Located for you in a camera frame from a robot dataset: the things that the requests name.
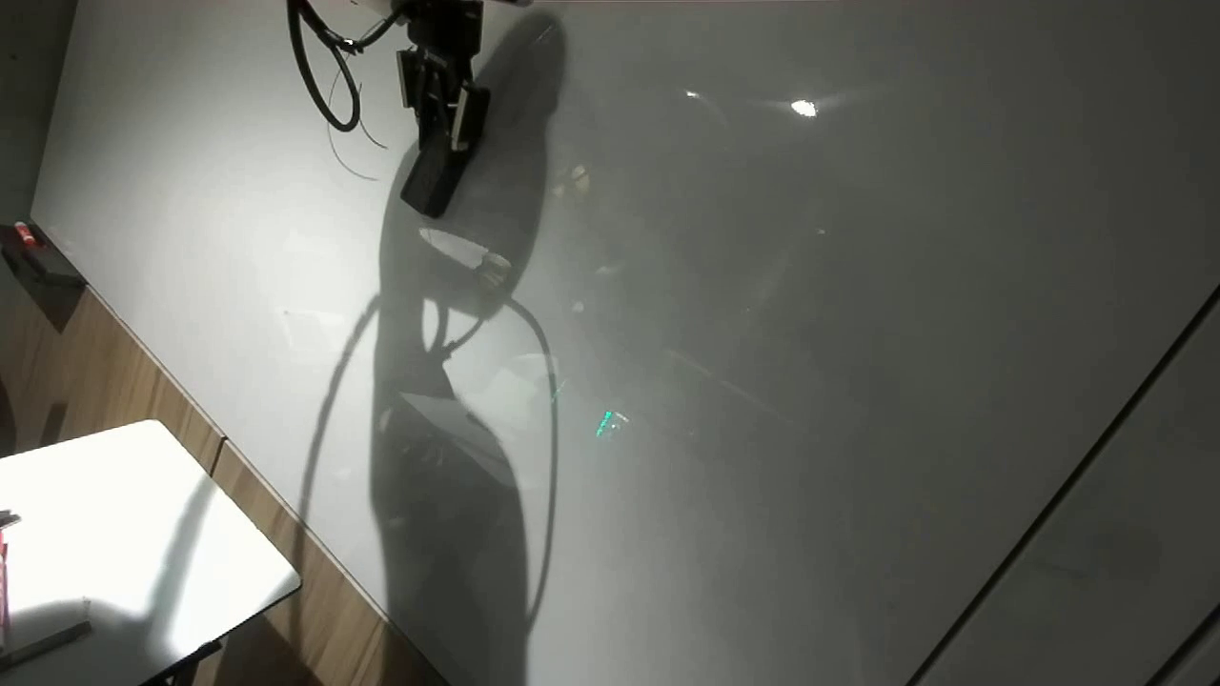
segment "wooden panel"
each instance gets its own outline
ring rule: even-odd
[[[225,651],[210,656],[196,686],[319,686],[299,651],[267,624],[267,618],[238,630]]]
[[[267,620],[319,682],[426,682],[423,658],[384,624],[333,551],[267,490],[239,449],[220,449],[217,485],[302,572],[302,593],[273,606]]]
[[[205,468],[220,430],[160,375],[156,360],[83,295],[64,332],[0,275],[0,383],[10,404],[10,449],[92,435],[133,419],[160,419]]]

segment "black cable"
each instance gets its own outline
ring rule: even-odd
[[[450,341],[447,347],[438,347],[438,360],[447,363],[456,347],[465,347],[475,332],[485,329],[485,322],[475,322],[465,334]]]
[[[394,13],[390,20],[381,20],[381,23],[376,23],[367,40],[357,40],[357,43],[347,43],[338,29],[333,29],[333,28],[318,17],[318,6],[314,6],[308,0],[285,0],[285,17],[289,17],[294,61],[299,61],[299,73],[302,73],[302,81],[304,81],[304,92],[308,92],[314,108],[318,108],[337,128],[352,132],[352,128],[357,125],[361,112],[357,112],[357,88],[353,88],[353,78],[352,78],[342,55],[361,55],[361,50],[371,50],[372,43],[381,43],[381,36],[384,36],[404,13]],[[347,114],[347,120],[338,120],[338,114],[327,108],[327,98],[319,97],[319,88],[318,88],[318,78],[314,78],[314,67],[308,67],[308,55],[304,55],[302,23],[314,29],[314,40],[318,40],[318,43],[337,57],[337,66],[338,66],[338,78],[342,78],[347,97],[352,97],[352,114]]]

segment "white wall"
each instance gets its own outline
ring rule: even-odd
[[[538,13],[492,6],[485,55]],[[390,146],[337,141],[357,179],[280,5],[83,0],[34,217],[289,502],[381,295],[308,524],[450,673],[906,680],[1220,275],[1212,6],[549,13],[516,66],[557,108],[497,73],[447,221],[538,215],[516,296],[559,369],[559,520],[531,639],[545,367],[497,311],[426,402],[404,36],[357,61]]]

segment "white table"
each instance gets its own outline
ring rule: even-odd
[[[3,459],[0,507],[10,620],[81,598],[92,620],[3,686],[133,686],[302,586],[160,422]]]

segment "red light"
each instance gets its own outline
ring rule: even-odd
[[[28,221],[17,221],[10,228],[17,228],[17,236],[20,236],[24,245],[37,245],[37,236],[34,236],[34,228],[31,228]]]

